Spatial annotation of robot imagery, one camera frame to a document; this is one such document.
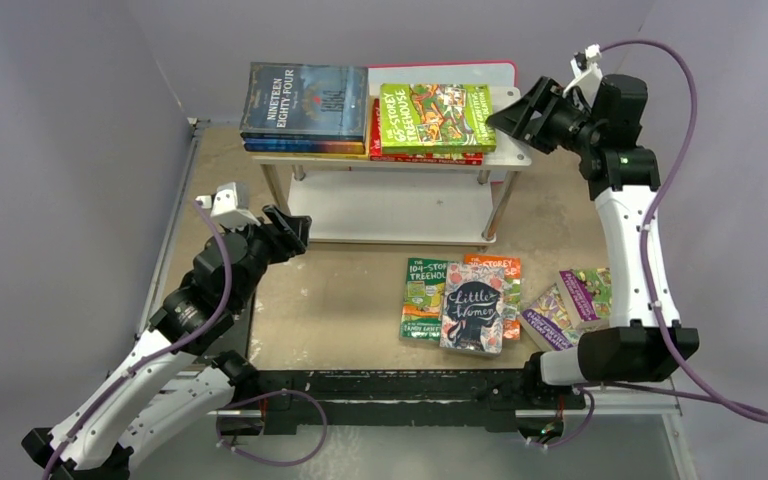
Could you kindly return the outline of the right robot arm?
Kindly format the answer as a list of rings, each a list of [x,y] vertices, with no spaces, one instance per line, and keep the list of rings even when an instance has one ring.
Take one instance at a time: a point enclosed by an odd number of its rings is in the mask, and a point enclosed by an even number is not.
[[[548,405],[561,386],[663,381],[699,348],[697,329],[681,324],[663,266],[656,202],[666,188],[654,152],[638,143],[647,100],[644,81],[610,74],[582,109],[542,77],[487,120],[534,150],[578,156],[613,276],[607,327],[583,334],[573,348],[532,357],[538,370],[524,376],[521,392],[533,406]]]

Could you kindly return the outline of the yellow book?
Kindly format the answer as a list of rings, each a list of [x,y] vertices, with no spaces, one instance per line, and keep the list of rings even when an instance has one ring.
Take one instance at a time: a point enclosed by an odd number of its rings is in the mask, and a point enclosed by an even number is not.
[[[322,158],[337,160],[369,160],[368,154],[319,153],[319,152],[248,152],[253,157]]]

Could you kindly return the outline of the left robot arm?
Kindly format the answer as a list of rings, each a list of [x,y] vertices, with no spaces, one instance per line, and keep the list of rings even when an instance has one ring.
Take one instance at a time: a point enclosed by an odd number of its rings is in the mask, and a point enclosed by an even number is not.
[[[43,478],[127,479],[209,411],[255,402],[256,371],[235,351],[221,353],[187,386],[157,395],[233,325],[270,265],[308,249],[310,217],[288,215],[274,205],[263,213],[256,217],[237,209],[237,223],[202,217],[211,239],[122,363],[74,413],[23,438]]]

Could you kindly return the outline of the red 13-Storey Treehouse book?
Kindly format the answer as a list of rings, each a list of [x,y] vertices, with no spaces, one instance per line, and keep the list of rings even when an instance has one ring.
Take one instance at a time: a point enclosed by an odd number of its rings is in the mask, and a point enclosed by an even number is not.
[[[373,99],[371,129],[369,137],[368,158],[379,162],[450,164],[479,166],[483,164],[484,155],[481,153],[419,153],[419,154],[385,154],[382,151],[380,133],[380,101]]]

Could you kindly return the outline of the green 65-Storey Treehouse book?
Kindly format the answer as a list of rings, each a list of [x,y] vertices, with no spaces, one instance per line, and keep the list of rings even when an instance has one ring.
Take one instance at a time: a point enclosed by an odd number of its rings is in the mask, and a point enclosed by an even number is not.
[[[486,84],[397,84],[379,89],[380,149],[384,154],[487,154],[497,139]]]

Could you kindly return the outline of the purple Treehouse book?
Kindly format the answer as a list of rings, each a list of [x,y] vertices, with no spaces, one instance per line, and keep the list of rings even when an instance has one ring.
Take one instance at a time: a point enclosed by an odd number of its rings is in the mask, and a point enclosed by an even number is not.
[[[581,333],[572,325],[560,291],[552,284],[520,314],[525,333],[541,351],[563,351],[576,347]]]

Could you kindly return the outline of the Nineteen Eighty-Four blue book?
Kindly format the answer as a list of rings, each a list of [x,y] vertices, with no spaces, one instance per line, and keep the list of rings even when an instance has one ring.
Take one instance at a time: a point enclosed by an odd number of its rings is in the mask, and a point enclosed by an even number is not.
[[[365,66],[253,62],[239,132],[244,139],[362,142]]]

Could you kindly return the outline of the Jane Eyre book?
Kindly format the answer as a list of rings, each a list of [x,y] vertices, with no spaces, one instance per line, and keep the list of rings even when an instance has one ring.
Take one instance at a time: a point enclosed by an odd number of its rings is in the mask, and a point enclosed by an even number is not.
[[[256,153],[299,153],[365,155],[366,145],[352,141],[319,141],[304,139],[244,139],[246,151]]]

